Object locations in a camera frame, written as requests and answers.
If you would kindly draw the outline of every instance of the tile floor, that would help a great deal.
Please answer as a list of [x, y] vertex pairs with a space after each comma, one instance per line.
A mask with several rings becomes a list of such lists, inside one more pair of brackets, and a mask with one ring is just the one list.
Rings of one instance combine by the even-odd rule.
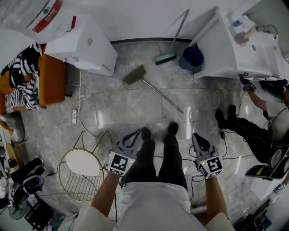
[[[183, 158], [189, 156], [191, 135], [198, 132], [210, 138], [221, 154], [226, 152], [224, 141], [218, 134], [214, 113], [217, 108], [227, 110], [230, 104], [237, 107], [242, 95], [239, 82], [234, 79], [201, 78], [194, 79], [190, 72], [182, 70], [177, 60], [156, 66], [157, 56], [168, 50], [168, 42], [134, 42], [114, 45], [118, 52], [118, 60], [113, 76], [101, 76], [91, 73], [81, 75], [81, 83], [89, 90], [88, 98], [81, 104], [79, 119], [93, 134], [100, 134], [110, 129], [116, 134], [122, 131], [147, 126], [151, 129], [156, 141], [155, 155], [162, 156], [162, 139], [169, 122], [179, 123], [177, 139]], [[177, 42], [175, 49], [181, 55], [187, 43]], [[168, 102], [143, 82], [128, 86], [122, 78], [135, 67], [144, 64], [147, 74], [145, 79], [159, 88], [163, 94], [176, 103], [183, 111], [180, 114]], [[79, 84], [79, 70], [67, 65], [66, 83]], [[31, 158], [40, 155], [48, 170], [55, 172], [63, 155], [72, 149], [80, 133], [84, 130], [80, 123], [72, 124], [72, 111], [79, 100], [79, 88], [67, 86], [73, 92], [63, 103], [48, 106], [45, 110], [23, 111], [23, 122], [26, 128], [27, 149]], [[84, 88], [80, 91], [81, 99], [87, 95]], [[263, 126], [264, 119], [248, 98], [242, 102], [240, 115]], [[91, 150], [97, 139], [84, 132], [84, 144]], [[226, 134], [228, 146], [227, 157], [238, 157], [251, 154], [246, 142], [236, 134]], [[102, 164], [108, 161], [108, 139], [96, 150]], [[258, 161], [255, 157], [237, 160], [225, 160], [224, 171], [218, 176], [221, 189], [228, 206], [229, 218], [234, 222], [248, 212], [256, 209], [262, 202], [250, 191], [252, 178], [245, 177], [245, 172]], [[155, 157], [155, 167], [159, 171], [162, 159]], [[183, 161], [187, 167], [186, 178], [191, 197], [191, 177], [197, 170], [191, 161]], [[197, 206], [205, 202], [205, 184], [193, 183], [194, 199], [191, 204]], [[39, 194], [63, 193], [58, 175], [47, 177], [43, 191]], [[121, 194], [117, 195], [118, 206]], [[87, 203], [77, 202], [68, 195], [52, 195], [43, 197], [52, 207], [61, 213], [77, 212]], [[114, 207], [110, 218], [113, 220]]]

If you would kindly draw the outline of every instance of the white shirt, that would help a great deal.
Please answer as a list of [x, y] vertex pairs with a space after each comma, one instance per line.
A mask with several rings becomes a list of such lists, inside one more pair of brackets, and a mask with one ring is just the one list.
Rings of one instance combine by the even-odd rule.
[[[206, 227], [190, 213], [187, 191], [178, 185], [132, 182], [123, 188], [120, 231], [234, 231], [223, 213]], [[112, 222], [94, 207], [79, 214], [74, 231], [112, 231]]]
[[273, 120], [272, 132], [274, 140], [279, 142], [289, 130], [289, 109], [285, 109], [279, 114], [282, 109], [287, 107], [285, 104], [279, 102], [267, 102], [266, 106], [268, 116]]

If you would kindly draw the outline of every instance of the orange sofa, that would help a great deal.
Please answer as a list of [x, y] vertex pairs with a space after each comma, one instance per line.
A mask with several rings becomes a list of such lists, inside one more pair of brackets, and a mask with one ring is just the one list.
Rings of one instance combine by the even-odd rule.
[[[61, 60], [44, 54], [46, 45], [42, 47], [42, 57], [38, 60], [39, 75], [39, 103], [41, 106], [59, 103], [65, 99], [65, 64]], [[24, 77], [30, 81], [31, 75]], [[6, 113], [5, 95], [14, 88], [9, 85], [9, 71], [0, 78], [0, 114]], [[14, 111], [26, 110], [26, 107], [15, 108]]]

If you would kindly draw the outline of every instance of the person's arm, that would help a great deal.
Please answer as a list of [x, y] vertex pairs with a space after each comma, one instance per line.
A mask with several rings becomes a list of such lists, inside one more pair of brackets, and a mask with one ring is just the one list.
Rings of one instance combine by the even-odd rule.
[[91, 203], [91, 206], [95, 207], [106, 217], [108, 217], [112, 207], [119, 178], [118, 175], [109, 172]]
[[257, 95], [255, 95], [255, 93], [251, 90], [251, 88], [249, 88], [248, 90], [249, 93], [249, 97], [251, 98], [252, 102], [259, 107], [261, 110], [263, 111], [267, 111], [267, 105], [266, 105], [266, 101], [260, 99]]
[[226, 202], [216, 177], [205, 180], [207, 194], [207, 218], [212, 220], [217, 214], [228, 217]]

